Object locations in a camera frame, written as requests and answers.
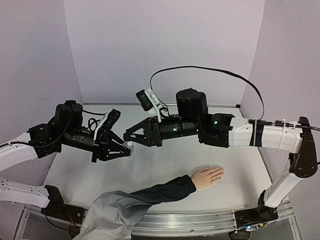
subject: human hand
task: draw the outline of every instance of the human hand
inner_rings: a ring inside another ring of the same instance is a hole
[[[196,189],[208,187],[222,178],[224,169],[222,167],[206,167],[196,171],[191,180]]]

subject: white wall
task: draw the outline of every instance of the white wall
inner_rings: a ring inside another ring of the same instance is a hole
[[[151,75],[200,65],[249,77],[264,0],[64,1],[74,64],[85,102],[137,102]],[[246,85],[203,70],[176,70],[154,78],[158,96],[174,103],[193,87],[208,103],[240,104]]]
[[[48,122],[66,99],[82,102],[64,1],[0,1],[0,143]],[[52,160],[24,162],[0,175],[41,185]],[[0,202],[0,239],[13,239],[22,208]]]
[[[309,118],[320,126],[320,1],[266,1],[258,46],[249,78],[261,91],[266,120]],[[261,115],[250,87],[242,99],[247,117]],[[320,132],[313,133],[320,161]],[[287,152],[264,149],[276,176]],[[300,182],[289,195],[304,240],[319,239],[320,172]]]

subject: white table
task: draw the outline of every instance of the white table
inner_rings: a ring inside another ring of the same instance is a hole
[[[150,117],[138,105],[85,105],[84,109],[103,113],[117,109],[121,117],[113,131],[121,138],[126,129]],[[175,106],[169,107],[176,113]],[[211,107],[209,112],[241,116],[237,108]],[[83,125],[92,116],[83,114]],[[257,206],[259,195],[271,185],[263,159],[256,147],[219,148],[198,143],[197,136],[163,141],[162,147],[134,144],[131,157],[107,162],[91,162],[91,153],[62,146],[53,161],[45,184],[59,188],[68,204],[89,207],[104,192],[133,192],[162,184],[208,166],[224,167],[224,177],[189,197],[153,206],[149,212],[195,213],[239,210]]]

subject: sleeve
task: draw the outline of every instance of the sleeve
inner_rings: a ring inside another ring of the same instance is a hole
[[[103,193],[91,204],[74,240],[129,240],[134,225],[152,205],[182,200],[195,191],[185,175],[132,193]]]

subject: gray sleeve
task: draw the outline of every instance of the gray sleeve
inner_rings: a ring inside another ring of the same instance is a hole
[[[80,234],[74,240],[128,240],[152,203],[113,191],[100,195],[90,206]]]

